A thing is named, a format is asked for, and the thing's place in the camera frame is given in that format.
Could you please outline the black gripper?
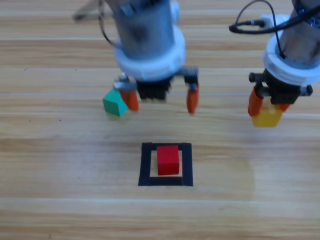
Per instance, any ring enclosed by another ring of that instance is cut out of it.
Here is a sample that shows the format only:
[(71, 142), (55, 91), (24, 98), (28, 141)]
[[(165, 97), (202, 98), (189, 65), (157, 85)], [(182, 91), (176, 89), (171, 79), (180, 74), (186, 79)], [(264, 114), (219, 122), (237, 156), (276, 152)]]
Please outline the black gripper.
[(161, 100), (164, 101), (167, 93), (171, 88), (172, 80), (175, 77), (184, 79), (188, 86), (186, 106), (189, 114), (196, 112), (199, 102), (199, 69), (195, 66), (183, 66), (177, 72), (162, 77), (156, 80), (130, 80), (128, 76), (123, 74), (117, 81), (114, 82), (113, 87), (120, 91), (121, 98), (129, 110), (133, 112), (139, 111), (139, 101), (137, 93), (142, 100)]
[(251, 83), (255, 83), (248, 102), (250, 117), (255, 117), (260, 113), (264, 97), (271, 97), (271, 103), (278, 105), (279, 109), (285, 112), (298, 97), (308, 97), (313, 93), (311, 85), (285, 83), (273, 76), (267, 69), (263, 73), (251, 72), (248, 79)]

